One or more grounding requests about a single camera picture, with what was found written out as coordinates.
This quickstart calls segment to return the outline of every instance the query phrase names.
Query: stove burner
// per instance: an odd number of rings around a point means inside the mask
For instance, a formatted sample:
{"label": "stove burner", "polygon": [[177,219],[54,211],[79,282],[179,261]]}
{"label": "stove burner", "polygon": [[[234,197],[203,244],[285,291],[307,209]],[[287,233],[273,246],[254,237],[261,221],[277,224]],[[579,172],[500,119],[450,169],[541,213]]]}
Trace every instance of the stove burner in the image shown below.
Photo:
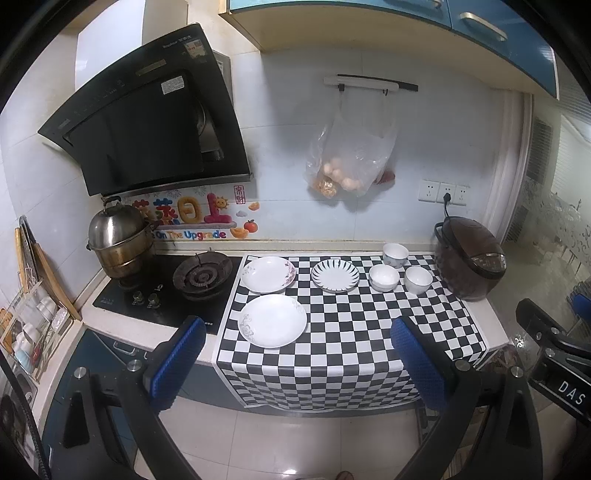
{"label": "stove burner", "polygon": [[216,281],[217,269],[211,265],[202,265],[187,274],[187,280],[193,287],[208,287]]}
{"label": "stove burner", "polygon": [[173,284],[191,301],[207,300],[223,291],[232,273],[232,261],[219,252],[205,252],[181,263],[173,274]]}

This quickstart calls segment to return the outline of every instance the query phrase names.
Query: cabinet drawer handle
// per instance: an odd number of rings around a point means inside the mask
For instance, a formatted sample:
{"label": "cabinet drawer handle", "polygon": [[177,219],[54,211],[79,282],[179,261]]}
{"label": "cabinet drawer handle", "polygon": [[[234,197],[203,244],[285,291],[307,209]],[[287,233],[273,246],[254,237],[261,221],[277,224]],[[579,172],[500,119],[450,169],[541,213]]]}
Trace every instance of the cabinet drawer handle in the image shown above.
{"label": "cabinet drawer handle", "polygon": [[492,23],[487,22],[484,18],[479,17],[478,15],[473,14],[472,12],[464,12],[460,14],[461,20],[472,20],[480,25],[492,30],[496,36],[498,41],[505,41],[507,40],[507,34],[503,32],[499,27],[494,26]]}
{"label": "cabinet drawer handle", "polygon": [[113,348],[115,350],[117,350],[118,352],[124,353],[125,355],[134,356],[135,353],[136,353],[136,351],[137,351],[137,349],[134,347],[134,349],[132,351],[128,352],[124,348],[121,348],[121,347],[119,347],[117,345],[119,345],[119,342],[116,340],[116,341],[113,342]]}

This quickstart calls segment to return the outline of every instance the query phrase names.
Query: power cord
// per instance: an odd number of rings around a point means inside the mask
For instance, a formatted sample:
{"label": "power cord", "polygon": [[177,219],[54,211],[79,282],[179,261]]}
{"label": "power cord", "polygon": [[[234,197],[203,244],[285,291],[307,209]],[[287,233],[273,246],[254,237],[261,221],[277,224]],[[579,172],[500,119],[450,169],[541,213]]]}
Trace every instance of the power cord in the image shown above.
{"label": "power cord", "polygon": [[21,404],[22,409],[25,412],[25,417],[27,418],[27,426],[29,427],[29,431],[31,432],[31,437],[33,439],[33,445],[35,447],[35,452],[37,454],[37,458],[39,460],[39,470],[41,474],[41,478],[43,480],[51,480],[51,470],[49,468],[49,462],[47,461],[47,457],[45,455],[45,450],[43,450],[43,445],[41,444],[41,437],[39,436],[39,430],[37,430],[37,425],[35,424],[35,418],[33,417],[33,412],[31,411],[31,407],[25,398],[25,394],[22,391],[21,386],[18,383],[17,378],[15,377],[13,371],[8,365],[8,361],[4,358],[4,353],[0,350],[0,368],[6,375],[8,382],[10,383],[14,393],[17,396],[18,401]]}
{"label": "power cord", "polygon": [[445,216],[446,216],[446,218],[447,218],[447,217],[449,217],[449,214],[448,214],[448,212],[447,212],[447,204],[448,204],[449,202],[451,202],[451,201],[452,201],[452,196],[451,196],[451,195],[449,195],[449,193],[446,193],[446,194],[443,196],[443,211],[445,212]]}

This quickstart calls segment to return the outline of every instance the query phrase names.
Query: pot handle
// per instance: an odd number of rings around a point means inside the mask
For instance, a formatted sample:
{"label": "pot handle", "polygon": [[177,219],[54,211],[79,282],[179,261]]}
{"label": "pot handle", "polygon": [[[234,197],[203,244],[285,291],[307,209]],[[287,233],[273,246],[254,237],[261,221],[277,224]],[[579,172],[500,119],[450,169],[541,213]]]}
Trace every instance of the pot handle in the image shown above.
{"label": "pot handle", "polygon": [[439,240],[439,242],[445,247],[449,247],[449,245],[447,244],[446,241],[443,240],[443,237],[439,234],[439,230],[437,230],[438,228],[442,228],[443,227],[443,222],[440,223],[436,223],[435,224],[435,228],[433,229],[433,231],[435,232],[435,236],[437,237],[437,240]]}
{"label": "pot handle", "polygon": [[111,203],[111,202],[114,202],[116,200],[120,202],[121,201],[121,197],[119,195],[113,195],[112,197],[105,198],[103,200],[103,207],[106,207],[107,206],[107,203]]}

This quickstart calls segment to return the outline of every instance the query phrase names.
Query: white cup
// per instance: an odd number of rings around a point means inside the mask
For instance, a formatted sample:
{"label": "white cup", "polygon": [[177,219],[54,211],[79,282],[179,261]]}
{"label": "white cup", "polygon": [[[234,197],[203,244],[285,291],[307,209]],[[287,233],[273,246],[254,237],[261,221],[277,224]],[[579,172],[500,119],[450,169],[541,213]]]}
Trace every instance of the white cup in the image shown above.
{"label": "white cup", "polygon": [[394,268],[402,267],[408,258],[408,248],[400,244],[385,244],[382,253],[384,263]]}

